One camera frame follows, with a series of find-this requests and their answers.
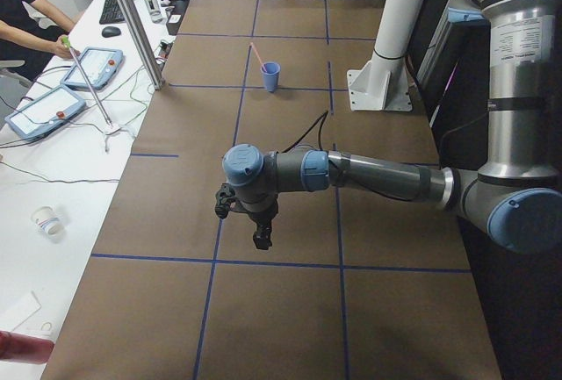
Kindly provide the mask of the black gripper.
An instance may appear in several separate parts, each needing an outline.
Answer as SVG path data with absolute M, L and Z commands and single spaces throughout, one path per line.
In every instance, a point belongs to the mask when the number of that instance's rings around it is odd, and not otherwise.
M 277 198 L 266 197 L 263 201 L 256 203 L 241 201 L 241 206 L 250 219 L 256 222 L 256 230 L 253 234 L 256 248 L 258 250 L 268 250 L 272 246 L 271 221 L 278 213 Z

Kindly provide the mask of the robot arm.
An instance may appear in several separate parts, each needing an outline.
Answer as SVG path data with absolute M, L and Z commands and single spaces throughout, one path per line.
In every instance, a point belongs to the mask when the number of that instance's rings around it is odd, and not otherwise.
M 256 223 L 256 247 L 266 249 L 280 193 L 334 185 L 436 202 L 517 253 L 559 244 L 561 195 L 547 154 L 546 115 L 560 7 L 561 0 L 449 1 L 450 21 L 485 19 L 491 27 L 488 152 L 479 169 L 432 169 L 318 149 L 263 154 L 241 144 L 223 158 L 227 180 L 216 194 L 216 214 L 247 214 Z

